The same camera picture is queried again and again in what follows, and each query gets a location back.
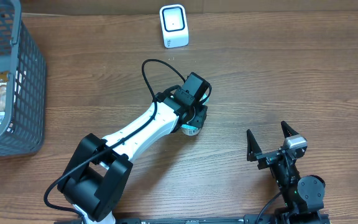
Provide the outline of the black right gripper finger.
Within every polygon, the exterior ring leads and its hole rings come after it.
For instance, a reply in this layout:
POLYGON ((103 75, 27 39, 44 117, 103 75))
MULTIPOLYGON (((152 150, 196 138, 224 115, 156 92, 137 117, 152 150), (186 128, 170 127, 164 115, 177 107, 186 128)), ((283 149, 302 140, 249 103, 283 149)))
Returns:
POLYGON ((286 121, 282 121, 280 124, 285 138, 299 135, 286 121))
POLYGON ((257 141, 250 129, 247 130, 247 161, 253 162, 262 154, 257 141))

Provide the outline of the green lid small jar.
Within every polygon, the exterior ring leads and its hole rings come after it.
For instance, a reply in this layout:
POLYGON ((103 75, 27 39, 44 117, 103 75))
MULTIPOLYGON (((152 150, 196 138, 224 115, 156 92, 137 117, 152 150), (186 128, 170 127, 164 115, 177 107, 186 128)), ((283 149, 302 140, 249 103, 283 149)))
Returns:
POLYGON ((200 128, 190 126, 189 124, 181 125, 182 132, 187 136, 195 136, 200 132, 200 128))

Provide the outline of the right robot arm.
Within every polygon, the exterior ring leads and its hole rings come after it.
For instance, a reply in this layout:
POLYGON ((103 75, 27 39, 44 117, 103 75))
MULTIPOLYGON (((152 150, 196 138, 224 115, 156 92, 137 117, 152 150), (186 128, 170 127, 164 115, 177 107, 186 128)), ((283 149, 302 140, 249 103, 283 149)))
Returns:
POLYGON ((284 141, 276 151, 263 153, 251 130, 247 130, 247 160, 258 169, 270 169, 277 193, 255 218, 256 223, 329 223, 324 208, 325 181, 317 175, 302 177, 296 161, 305 155, 306 138, 285 121, 281 122, 284 141))

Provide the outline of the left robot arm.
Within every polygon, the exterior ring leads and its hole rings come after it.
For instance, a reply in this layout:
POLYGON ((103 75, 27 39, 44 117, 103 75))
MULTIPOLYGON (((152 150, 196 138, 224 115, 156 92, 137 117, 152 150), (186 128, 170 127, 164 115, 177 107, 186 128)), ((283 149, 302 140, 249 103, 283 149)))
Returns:
POLYGON ((160 138, 185 129, 198 134, 206 119, 211 84, 191 73, 184 84, 155 95, 148 110, 121 130, 99 138, 85 136, 57 184, 82 223, 113 220, 134 161, 160 138))

